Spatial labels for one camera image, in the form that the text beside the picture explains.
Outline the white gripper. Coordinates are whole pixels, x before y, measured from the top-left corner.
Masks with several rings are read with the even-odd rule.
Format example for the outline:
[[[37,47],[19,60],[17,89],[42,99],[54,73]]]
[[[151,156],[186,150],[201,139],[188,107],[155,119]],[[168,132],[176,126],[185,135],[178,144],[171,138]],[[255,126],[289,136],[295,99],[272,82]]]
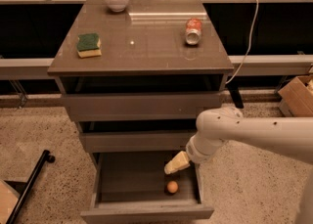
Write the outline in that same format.
[[[196,134],[192,136],[186,145],[186,152],[179,152],[165,167],[164,172],[169,175],[190,166],[190,161],[200,164],[212,157],[225,142],[223,140],[212,140]]]

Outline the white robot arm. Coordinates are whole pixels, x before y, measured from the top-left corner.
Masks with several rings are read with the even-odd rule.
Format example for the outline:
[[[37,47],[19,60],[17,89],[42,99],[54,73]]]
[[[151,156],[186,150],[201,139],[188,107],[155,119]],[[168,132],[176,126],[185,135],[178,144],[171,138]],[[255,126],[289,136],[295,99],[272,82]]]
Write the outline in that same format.
[[[244,117],[235,108],[202,112],[186,151],[167,174],[201,167],[215,207],[192,224],[312,224],[312,119]]]

